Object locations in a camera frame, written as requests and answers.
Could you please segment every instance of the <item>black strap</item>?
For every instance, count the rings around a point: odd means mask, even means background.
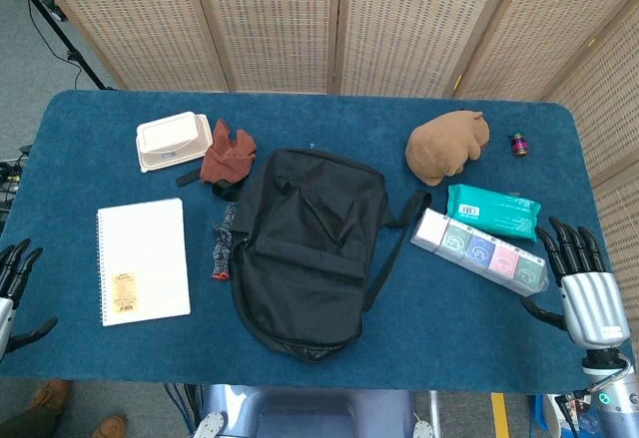
[[[213,186],[213,193],[220,199],[227,202],[237,202],[240,199],[240,192],[242,191],[243,184],[244,179],[235,184],[221,180],[211,185]]]
[[[366,298],[363,303],[364,311],[369,311],[372,307],[372,304],[375,302],[375,298],[377,294],[386,283],[386,279],[390,275],[390,271],[392,270],[392,265],[399,254],[399,250],[401,249],[401,245],[403,244],[403,240],[406,237],[406,233],[408,232],[408,225],[412,222],[415,217],[418,217],[423,214],[428,206],[430,206],[430,194],[424,191],[415,192],[406,207],[404,207],[403,212],[401,213],[401,217],[399,220],[395,220],[390,213],[390,210],[386,208],[384,212],[384,217],[382,219],[382,225],[390,226],[390,227],[404,227],[404,231],[401,234],[401,238],[395,245],[394,249],[390,253],[390,255],[386,258],[386,261],[377,276],[372,287],[368,290],[366,294]]]
[[[194,171],[190,171],[185,173],[183,176],[179,176],[176,179],[176,185],[178,187],[183,187],[186,184],[190,184],[193,181],[196,181],[200,178],[200,169],[195,169]]]
[[[183,176],[179,176],[176,179],[176,185],[178,187],[183,187],[186,184],[190,184],[191,182],[196,181],[199,178],[200,169],[196,169],[194,171],[187,172]],[[245,179],[242,179],[235,184],[229,181],[219,180],[211,184],[213,186],[213,193],[223,201],[237,202],[240,199],[240,192],[242,191],[244,180]]]

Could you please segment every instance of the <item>spiral notebook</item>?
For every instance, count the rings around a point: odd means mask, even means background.
[[[182,201],[99,209],[104,326],[191,313]]]

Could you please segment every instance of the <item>packaged boxes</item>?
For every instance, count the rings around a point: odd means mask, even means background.
[[[521,295],[548,287],[543,258],[432,209],[426,209],[410,241]]]

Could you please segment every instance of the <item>brown shoe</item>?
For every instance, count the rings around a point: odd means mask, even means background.
[[[111,415],[104,420],[91,438],[125,438],[127,419],[123,415]]]
[[[62,413],[64,405],[69,398],[71,390],[71,382],[67,380],[49,380],[36,393],[31,400],[29,409],[44,407],[56,412],[57,415]]]

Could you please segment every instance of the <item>robotic hand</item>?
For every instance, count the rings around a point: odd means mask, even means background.
[[[20,299],[27,286],[29,273],[31,273],[33,263],[42,254],[42,248],[36,248],[27,255],[20,266],[22,253],[29,246],[30,241],[27,238],[16,246],[9,245],[0,251],[0,360],[5,353],[10,353],[39,340],[49,333],[58,322],[56,317],[49,318],[37,330],[11,336],[16,309],[20,305]]]
[[[564,314],[542,310],[528,297],[521,302],[532,316],[567,331],[586,350],[582,366],[591,383],[555,400],[575,438],[566,403],[588,394],[592,394],[592,406],[597,407],[607,438],[639,438],[639,382],[630,359],[617,349],[629,338],[630,330],[614,275],[606,272],[590,231],[581,226],[577,232],[555,217],[550,224],[559,246],[542,227],[536,231],[548,253]]]

